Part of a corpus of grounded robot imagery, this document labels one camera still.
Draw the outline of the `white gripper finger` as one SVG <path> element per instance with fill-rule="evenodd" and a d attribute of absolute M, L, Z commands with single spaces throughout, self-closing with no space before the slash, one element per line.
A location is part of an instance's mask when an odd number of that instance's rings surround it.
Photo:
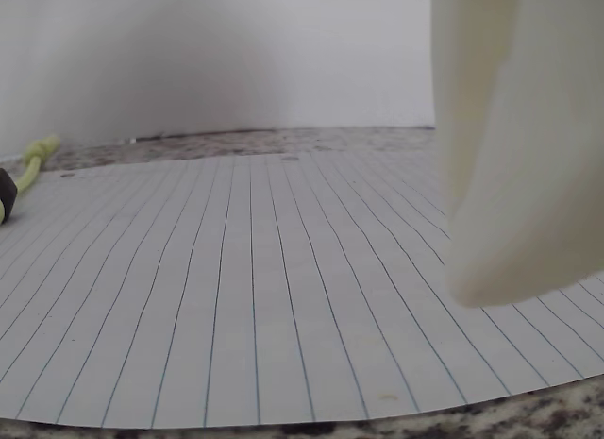
<path fill-rule="evenodd" d="M 431 0 L 452 297 L 505 305 L 603 269 L 603 0 Z"/>

